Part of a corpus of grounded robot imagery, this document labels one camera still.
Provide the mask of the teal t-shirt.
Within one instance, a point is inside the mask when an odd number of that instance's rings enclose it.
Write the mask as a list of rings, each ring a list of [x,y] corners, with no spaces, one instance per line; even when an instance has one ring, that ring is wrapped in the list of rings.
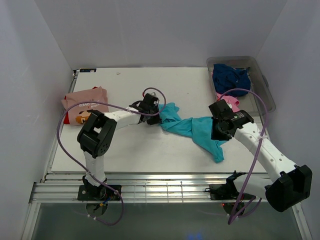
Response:
[[[178,115],[180,108],[175,103],[170,102],[165,105],[160,104],[161,128],[171,134],[187,137],[212,155],[215,163],[221,163],[225,158],[221,145],[225,143],[223,140],[212,140],[212,118],[190,117],[182,119]]]

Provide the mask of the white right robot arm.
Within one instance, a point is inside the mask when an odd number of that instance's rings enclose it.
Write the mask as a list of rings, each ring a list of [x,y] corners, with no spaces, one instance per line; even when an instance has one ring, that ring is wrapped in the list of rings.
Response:
[[[310,196],[312,170],[307,165],[297,165],[268,138],[262,137],[258,125],[246,111],[233,112],[225,100],[211,104],[209,110],[212,114],[212,140],[235,138],[257,156],[257,161],[268,174],[264,179],[234,171],[224,184],[209,187],[213,199],[255,196],[267,200],[276,211],[284,212]]]

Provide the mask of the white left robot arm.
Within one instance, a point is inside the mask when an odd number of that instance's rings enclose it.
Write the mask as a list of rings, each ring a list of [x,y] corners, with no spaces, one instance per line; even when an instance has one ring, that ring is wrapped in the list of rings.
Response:
[[[158,112],[159,99],[154,92],[146,93],[143,100],[134,102],[127,110],[91,112],[77,136],[88,170],[82,178],[87,193],[94,198],[102,197],[105,188],[102,183],[107,180],[104,154],[111,146],[115,131],[144,122],[148,125],[158,124],[161,122]]]

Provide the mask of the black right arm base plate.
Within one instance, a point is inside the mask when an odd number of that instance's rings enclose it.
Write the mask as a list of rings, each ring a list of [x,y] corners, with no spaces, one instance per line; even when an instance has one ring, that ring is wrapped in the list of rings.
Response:
[[[209,193],[211,200],[236,200],[239,196],[239,192],[227,184],[210,184],[204,192]]]

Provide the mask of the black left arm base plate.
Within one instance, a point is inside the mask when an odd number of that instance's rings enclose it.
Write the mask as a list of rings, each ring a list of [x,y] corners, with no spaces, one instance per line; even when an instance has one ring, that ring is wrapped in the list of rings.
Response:
[[[81,185],[78,189],[77,200],[78,201],[101,201],[110,200],[110,201],[119,201],[120,197],[117,193],[121,194],[122,186],[121,185],[111,185],[111,190],[105,186],[85,186]]]

